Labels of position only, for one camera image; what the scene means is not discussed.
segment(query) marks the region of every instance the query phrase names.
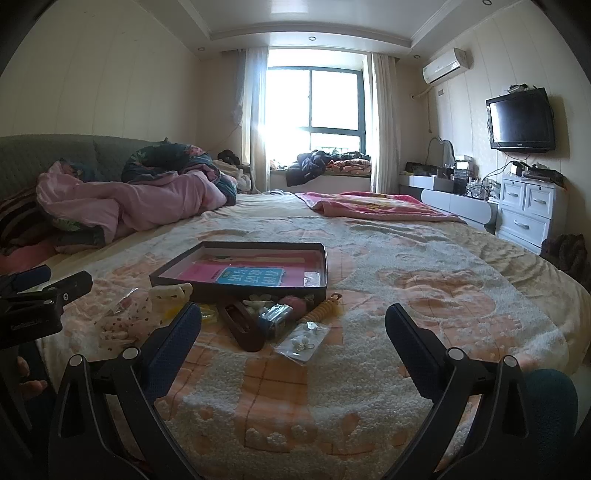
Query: blue book cover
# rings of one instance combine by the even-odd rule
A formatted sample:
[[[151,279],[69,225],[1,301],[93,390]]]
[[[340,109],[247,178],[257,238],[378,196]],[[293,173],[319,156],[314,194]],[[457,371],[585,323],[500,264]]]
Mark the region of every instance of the blue book cover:
[[[278,287],[285,270],[282,268],[228,267],[216,283],[250,287]]]

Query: pink blanket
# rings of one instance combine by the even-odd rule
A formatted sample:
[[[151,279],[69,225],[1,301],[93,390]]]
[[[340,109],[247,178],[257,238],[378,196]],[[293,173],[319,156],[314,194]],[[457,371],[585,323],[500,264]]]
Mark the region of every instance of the pink blanket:
[[[409,195],[385,195],[370,192],[339,194],[296,193],[308,207],[327,217],[365,218],[423,222],[462,222],[450,213],[442,213]]]
[[[157,186],[119,181],[84,183],[57,161],[39,175],[37,201],[62,230],[101,227],[105,244],[133,231],[174,223],[226,203],[226,196],[200,170],[167,180]]]

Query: air conditioner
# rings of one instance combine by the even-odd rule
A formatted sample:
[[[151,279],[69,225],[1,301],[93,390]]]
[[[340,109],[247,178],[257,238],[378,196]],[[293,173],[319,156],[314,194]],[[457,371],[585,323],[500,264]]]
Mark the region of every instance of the air conditioner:
[[[453,48],[423,68],[425,82],[435,87],[469,69],[466,52]]]

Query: open box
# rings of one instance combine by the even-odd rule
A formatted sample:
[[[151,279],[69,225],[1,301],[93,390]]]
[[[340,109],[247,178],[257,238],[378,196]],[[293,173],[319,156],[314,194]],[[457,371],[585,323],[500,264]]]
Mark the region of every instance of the open box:
[[[196,302],[312,294],[318,305],[326,299],[326,253],[315,243],[201,242],[151,273],[150,282],[190,283]]]

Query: pink pom-pom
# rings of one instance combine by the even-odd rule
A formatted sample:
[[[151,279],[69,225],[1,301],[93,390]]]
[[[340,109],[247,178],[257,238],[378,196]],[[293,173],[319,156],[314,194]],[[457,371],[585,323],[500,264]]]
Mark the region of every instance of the pink pom-pom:
[[[294,297],[292,295],[281,299],[279,303],[281,303],[282,305],[289,305],[291,308],[294,309],[294,311],[291,312],[290,315],[291,320],[301,319],[308,311],[306,301],[304,299],[299,299],[298,297]]]

